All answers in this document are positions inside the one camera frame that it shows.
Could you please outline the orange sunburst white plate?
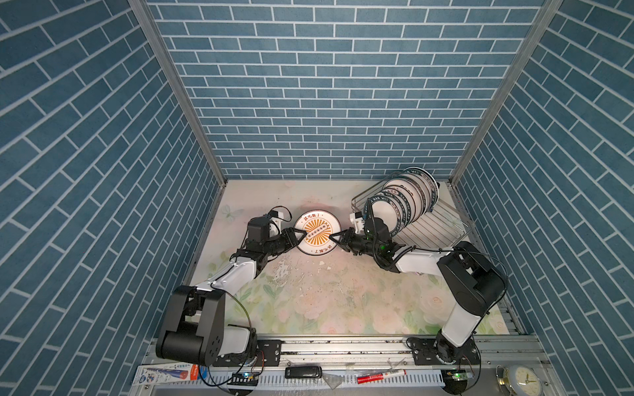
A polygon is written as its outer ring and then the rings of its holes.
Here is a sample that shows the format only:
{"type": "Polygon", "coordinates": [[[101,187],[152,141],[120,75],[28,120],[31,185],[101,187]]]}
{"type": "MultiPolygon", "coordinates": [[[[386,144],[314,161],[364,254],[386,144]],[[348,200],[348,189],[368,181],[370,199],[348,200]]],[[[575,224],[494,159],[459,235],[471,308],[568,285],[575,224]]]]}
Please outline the orange sunburst white plate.
{"type": "Polygon", "coordinates": [[[294,228],[306,232],[297,248],[309,256],[323,256],[333,251],[336,243],[330,236],[342,230],[337,218],[323,210],[305,212],[299,217],[294,228]]]}

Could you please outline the green rim white plate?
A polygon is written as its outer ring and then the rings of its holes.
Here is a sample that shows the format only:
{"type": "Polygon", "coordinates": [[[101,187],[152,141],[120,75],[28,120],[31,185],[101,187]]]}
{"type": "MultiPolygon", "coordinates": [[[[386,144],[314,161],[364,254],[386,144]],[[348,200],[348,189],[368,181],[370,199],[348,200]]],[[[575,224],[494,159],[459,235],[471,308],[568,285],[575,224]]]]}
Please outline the green rim white plate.
{"type": "Polygon", "coordinates": [[[383,221],[391,237],[395,237],[405,227],[405,209],[394,195],[378,193],[370,196],[363,206],[364,219],[370,219],[370,214],[374,219],[383,221]]]}

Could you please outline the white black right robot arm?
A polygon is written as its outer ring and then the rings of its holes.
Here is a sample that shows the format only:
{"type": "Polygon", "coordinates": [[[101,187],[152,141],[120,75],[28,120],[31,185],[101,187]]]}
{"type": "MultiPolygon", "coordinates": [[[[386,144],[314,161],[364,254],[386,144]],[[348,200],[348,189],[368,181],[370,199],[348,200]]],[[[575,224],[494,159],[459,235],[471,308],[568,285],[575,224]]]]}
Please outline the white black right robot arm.
{"type": "Polygon", "coordinates": [[[473,348],[472,336],[490,310],[504,297],[508,277],[491,262],[491,256],[468,241],[446,249],[425,249],[381,241],[354,228],[330,235],[330,240],[353,255],[367,255],[381,269],[442,277],[454,307],[434,340],[435,355],[445,365],[455,364],[473,348]]]}

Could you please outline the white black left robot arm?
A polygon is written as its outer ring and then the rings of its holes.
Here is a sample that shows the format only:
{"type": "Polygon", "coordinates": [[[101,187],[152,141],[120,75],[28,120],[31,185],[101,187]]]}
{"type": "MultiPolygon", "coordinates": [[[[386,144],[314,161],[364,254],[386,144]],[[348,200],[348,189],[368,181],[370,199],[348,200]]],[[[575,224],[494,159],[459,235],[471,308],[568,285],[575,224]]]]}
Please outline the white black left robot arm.
{"type": "Polygon", "coordinates": [[[216,275],[198,285],[181,285],[172,293],[158,332],[159,358],[214,366],[219,361],[236,365],[255,358],[257,332],[226,323],[226,302],[255,280],[274,257],[298,247],[307,232],[295,228],[265,233],[270,227],[247,232],[240,249],[216,275]]]}

